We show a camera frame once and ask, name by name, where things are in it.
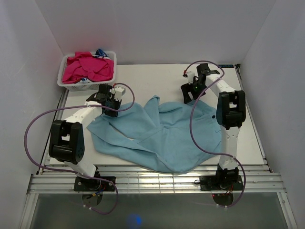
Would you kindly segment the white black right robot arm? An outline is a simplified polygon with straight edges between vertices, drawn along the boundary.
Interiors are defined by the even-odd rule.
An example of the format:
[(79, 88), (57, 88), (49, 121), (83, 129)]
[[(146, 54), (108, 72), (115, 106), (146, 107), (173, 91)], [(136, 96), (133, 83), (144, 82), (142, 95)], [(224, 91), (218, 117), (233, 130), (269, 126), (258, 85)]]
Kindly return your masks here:
[(242, 190), (243, 182), (239, 175), (237, 142), (241, 126), (246, 118), (245, 92), (236, 90), (223, 80), (224, 70), (211, 70), (208, 61), (197, 61), (197, 73), (185, 69), (183, 76), (188, 82), (181, 86), (184, 103), (198, 101), (210, 89), (217, 96), (215, 118), (221, 128), (221, 147), (215, 175), (201, 176), (196, 184), (202, 191), (234, 188)]

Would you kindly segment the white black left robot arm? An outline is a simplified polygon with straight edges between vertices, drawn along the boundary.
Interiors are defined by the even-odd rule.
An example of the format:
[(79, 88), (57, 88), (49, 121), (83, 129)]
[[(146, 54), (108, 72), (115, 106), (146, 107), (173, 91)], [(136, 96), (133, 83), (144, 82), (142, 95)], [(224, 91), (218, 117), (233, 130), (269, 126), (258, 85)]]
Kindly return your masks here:
[(102, 114), (116, 117), (125, 88), (100, 84), (98, 92), (86, 99), (85, 107), (51, 125), (49, 155), (76, 172), (75, 191), (114, 191), (115, 177), (101, 181), (97, 166), (85, 154), (84, 130)]

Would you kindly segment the light blue trousers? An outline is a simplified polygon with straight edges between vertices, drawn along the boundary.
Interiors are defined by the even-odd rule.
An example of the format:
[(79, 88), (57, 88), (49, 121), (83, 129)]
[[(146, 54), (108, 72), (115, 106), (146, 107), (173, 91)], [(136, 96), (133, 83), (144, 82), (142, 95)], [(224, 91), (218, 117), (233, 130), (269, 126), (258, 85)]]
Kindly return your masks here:
[(101, 115), (89, 126), (97, 152), (165, 173), (184, 173), (221, 151), (216, 110), (206, 103), (124, 104), (117, 117)]

